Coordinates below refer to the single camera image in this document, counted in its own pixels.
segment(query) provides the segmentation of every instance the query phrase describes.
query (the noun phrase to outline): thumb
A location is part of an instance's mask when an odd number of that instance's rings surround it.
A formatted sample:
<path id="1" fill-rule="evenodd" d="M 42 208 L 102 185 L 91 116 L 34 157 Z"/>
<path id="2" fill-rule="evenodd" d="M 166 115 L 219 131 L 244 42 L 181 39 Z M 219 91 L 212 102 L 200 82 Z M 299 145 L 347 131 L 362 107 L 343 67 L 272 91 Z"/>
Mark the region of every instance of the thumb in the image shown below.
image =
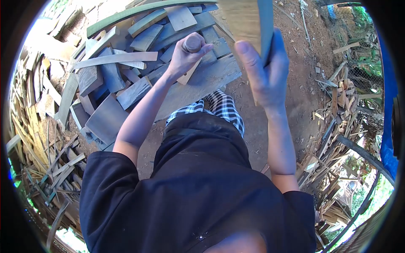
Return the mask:
<path id="1" fill-rule="evenodd" d="M 195 57 L 197 60 L 199 60 L 201 57 L 206 55 L 209 51 L 211 51 L 214 48 L 213 44 L 205 44 L 204 46 L 201 47 L 200 51 L 197 53 L 192 54 L 193 57 Z"/>
<path id="2" fill-rule="evenodd" d="M 252 85 L 264 82 L 266 75 L 264 73 L 263 63 L 254 47 L 247 41 L 240 40 L 235 43 L 235 49 L 246 69 L 247 76 Z"/>

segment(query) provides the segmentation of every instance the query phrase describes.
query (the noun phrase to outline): black t-shirt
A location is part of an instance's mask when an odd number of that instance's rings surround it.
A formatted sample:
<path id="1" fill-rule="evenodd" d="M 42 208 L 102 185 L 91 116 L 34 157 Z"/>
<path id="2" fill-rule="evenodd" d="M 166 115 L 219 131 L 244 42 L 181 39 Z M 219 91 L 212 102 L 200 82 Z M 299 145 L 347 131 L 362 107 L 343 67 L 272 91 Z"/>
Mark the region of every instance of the black t-shirt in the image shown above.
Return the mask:
<path id="1" fill-rule="evenodd" d="M 95 152 L 80 197 L 80 222 L 91 252 L 198 252 L 229 235 L 259 231 L 267 252 L 315 252 L 313 198 L 284 194 L 252 170 L 247 147 L 225 120 L 192 113 L 172 120 L 153 174 L 139 181 L 129 158 Z"/>

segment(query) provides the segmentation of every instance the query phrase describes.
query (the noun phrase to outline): right hand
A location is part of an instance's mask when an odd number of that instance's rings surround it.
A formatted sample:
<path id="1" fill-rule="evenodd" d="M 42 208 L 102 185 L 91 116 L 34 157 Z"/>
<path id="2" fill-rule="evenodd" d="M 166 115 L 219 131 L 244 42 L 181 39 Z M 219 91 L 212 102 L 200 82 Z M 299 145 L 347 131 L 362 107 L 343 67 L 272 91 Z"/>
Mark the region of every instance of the right hand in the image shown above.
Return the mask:
<path id="1" fill-rule="evenodd" d="M 263 62 L 247 41 L 237 41 L 235 49 L 247 72 L 252 88 L 253 98 L 266 109 L 285 107 L 288 65 L 290 63 L 280 29 L 274 27 L 270 48 L 270 64 L 263 67 Z"/>

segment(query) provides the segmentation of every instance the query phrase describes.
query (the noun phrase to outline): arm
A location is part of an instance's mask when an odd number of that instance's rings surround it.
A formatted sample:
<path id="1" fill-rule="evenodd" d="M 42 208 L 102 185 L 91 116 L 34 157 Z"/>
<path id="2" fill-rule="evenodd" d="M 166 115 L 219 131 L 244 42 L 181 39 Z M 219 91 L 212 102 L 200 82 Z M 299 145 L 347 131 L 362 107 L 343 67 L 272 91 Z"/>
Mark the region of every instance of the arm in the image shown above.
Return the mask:
<path id="1" fill-rule="evenodd" d="M 183 46 L 188 37 L 179 40 L 168 69 L 132 110 L 118 132 L 113 152 L 126 155 L 135 166 L 138 161 L 139 149 L 145 141 L 171 85 L 189 71 L 201 57 L 213 49 L 212 44 L 205 44 L 201 35 L 192 33 L 189 36 L 196 35 L 200 38 L 201 50 L 197 53 L 189 53 Z"/>
<path id="2" fill-rule="evenodd" d="M 285 108 L 289 60 L 283 37 L 274 29 L 270 64 L 263 68 L 255 49 L 245 41 L 238 41 L 235 49 L 246 69 L 253 97 L 266 112 L 269 135 L 267 162 L 271 180 L 282 192 L 299 191 L 295 178 L 296 159 Z"/>

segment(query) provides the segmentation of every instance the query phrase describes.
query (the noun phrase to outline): left hand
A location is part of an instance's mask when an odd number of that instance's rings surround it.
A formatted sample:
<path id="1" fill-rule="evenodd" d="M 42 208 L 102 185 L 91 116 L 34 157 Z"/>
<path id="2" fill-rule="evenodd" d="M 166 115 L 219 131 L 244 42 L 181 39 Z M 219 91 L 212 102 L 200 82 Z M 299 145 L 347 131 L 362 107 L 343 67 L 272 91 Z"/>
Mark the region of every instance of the left hand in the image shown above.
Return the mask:
<path id="1" fill-rule="evenodd" d="M 201 49 L 197 53 L 190 53 L 184 47 L 184 42 L 189 36 L 198 36 L 201 41 Z M 214 45 L 206 44 L 204 38 L 198 33 L 193 32 L 189 34 L 176 43 L 175 51 L 166 73 L 174 80 L 179 79 L 182 75 L 187 73 L 201 57 L 206 55 L 213 48 Z"/>

